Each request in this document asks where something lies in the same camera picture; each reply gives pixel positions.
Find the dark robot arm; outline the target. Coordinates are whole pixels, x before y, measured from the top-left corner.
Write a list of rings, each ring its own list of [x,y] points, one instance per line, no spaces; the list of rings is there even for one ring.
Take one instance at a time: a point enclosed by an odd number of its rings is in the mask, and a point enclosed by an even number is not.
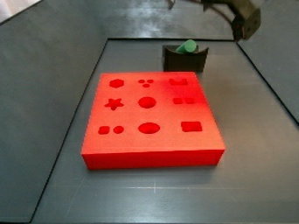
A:
[[[260,9],[254,5],[251,0],[188,0],[202,4],[204,9],[214,9],[215,4],[226,4],[231,9],[235,17],[228,22],[232,30],[235,41],[248,40],[262,23]]]

